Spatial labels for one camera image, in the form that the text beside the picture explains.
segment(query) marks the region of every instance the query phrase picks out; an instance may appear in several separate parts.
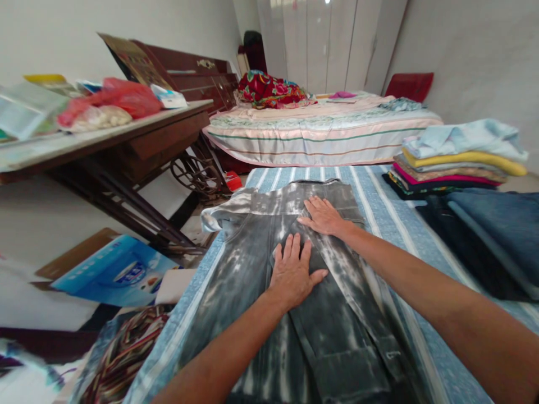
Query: light blue folded shirt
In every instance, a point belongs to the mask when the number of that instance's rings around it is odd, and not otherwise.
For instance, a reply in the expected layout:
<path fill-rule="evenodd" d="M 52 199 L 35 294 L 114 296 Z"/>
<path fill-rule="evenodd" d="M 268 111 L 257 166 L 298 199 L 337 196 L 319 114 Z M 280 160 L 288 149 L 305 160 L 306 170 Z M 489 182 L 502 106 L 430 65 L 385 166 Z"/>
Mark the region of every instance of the light blue folded shirt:
<path fill-rule="evenodd" d="M 518 129 L 494 119 L 429 126 L 422 136 L 405 139 L 403 147 L 418 159 L 472 150 L 496 154 L 518 163 L 528 159 L 528 152 L 519 143 Z"/>

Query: yellow folded shirt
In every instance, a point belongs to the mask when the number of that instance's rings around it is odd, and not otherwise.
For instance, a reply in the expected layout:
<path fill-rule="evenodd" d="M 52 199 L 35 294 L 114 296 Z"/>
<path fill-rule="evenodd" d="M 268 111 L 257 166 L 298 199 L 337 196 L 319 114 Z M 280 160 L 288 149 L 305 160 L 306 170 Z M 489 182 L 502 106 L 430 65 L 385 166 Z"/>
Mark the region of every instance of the yellow folded shirt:
<path fill-rule="evenodd" d="M 431 166 L 433 164 L 476 162 L 490 164 L 515 177 L 522 177 L 528 173 L 526 167 L 520 163 L 512 162 L 504 157 L 482 151 L 465 151 L 464 153 L 435 156 L 426 159 L 415 158 L 406 148 L 403 148 L 403 153 L 408 163 L 415 168 Z"/>

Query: red chair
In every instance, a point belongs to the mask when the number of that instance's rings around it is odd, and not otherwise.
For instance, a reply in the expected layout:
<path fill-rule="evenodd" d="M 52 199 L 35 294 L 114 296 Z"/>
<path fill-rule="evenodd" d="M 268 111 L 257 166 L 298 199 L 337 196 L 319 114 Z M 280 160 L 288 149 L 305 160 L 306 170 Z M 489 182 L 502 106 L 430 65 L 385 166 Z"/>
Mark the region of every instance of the red chair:
<path fill-rule="evenodd" d="M 431 89 L 434 73 L 397 73 L 393 75 L 386 96 L 406 97 L 416 102 L 423 102 Z"/>

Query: clothes pile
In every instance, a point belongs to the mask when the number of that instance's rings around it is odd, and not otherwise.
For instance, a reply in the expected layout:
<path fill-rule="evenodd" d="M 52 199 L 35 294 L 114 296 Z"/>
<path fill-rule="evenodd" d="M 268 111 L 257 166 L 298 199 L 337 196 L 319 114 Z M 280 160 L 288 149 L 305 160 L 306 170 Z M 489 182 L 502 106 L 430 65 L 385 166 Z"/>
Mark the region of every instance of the clothes pile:
<path fill-rule="evenodd" d="M 299 85 L 285 79 L 277 79 L 260 70 L 250 70 L 241 78 L 237 90 L 242 102 L 253 108 L 299 108 L 316 104 L 316 98 Z"/>
<path fill-rule="evenodd" d="M 99 333 L 70 402 L 122 402 L 172 308 L 172 305 L 150 306 L 109 321 Z"/>
<path fill-rule="evenodd" d="M 478 283 L 502 300 L 539 300 L 539 192 L 465 189 L 416 210 Z"/>
<path fill-rule="evenodd" d="M 399 97 L 389 102 L 380 104 L 380 108 L 388 109 L 390 111 L 417 111 L 418 109 L 426 108 L 422 103 L 415 102 L 406 97 Z"/>
<path fill-rule="evenodd" d="M 402 199 L 424 199 L 464 188 L 496 189 L 527 174 L 518 129 L 493 119 L 429 126 L 406 138 L 384 179 Z"/>

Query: blue striped bedsheet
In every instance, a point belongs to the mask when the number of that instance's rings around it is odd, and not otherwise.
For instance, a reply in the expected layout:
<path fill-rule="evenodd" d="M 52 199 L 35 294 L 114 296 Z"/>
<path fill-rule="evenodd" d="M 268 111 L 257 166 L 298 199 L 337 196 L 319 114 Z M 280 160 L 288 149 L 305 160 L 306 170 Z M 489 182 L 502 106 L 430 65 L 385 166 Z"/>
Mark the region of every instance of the blue striped bedsheet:
<path fill-rule="evenodd" d="M 247 187 L 268 192 L 292 180 L 340 178 L 352 186 L 368 230 L 419 257 L 464 285 L 483 293 L 451 251 L 438 238 L 414 207 L 422 202 L 402 201 L 381 178 L 390 166 L 326 168 L 259 168 L 251 172 Z M 127 394 L 127 403 L 147 403 L 177 372 L 177 362 L 194 313 L 223 251 L 219 234 L 174 308 L 156 346 L 140 369 Z M 451 352 L 432 326 L 373 273 L 371 287 L 388 315 L 397 319 L 425 381 L 432 402 L 490 403 L 488 395 Z M 539 305 L 496 301 L 504 310 L 539 334 Z"/>

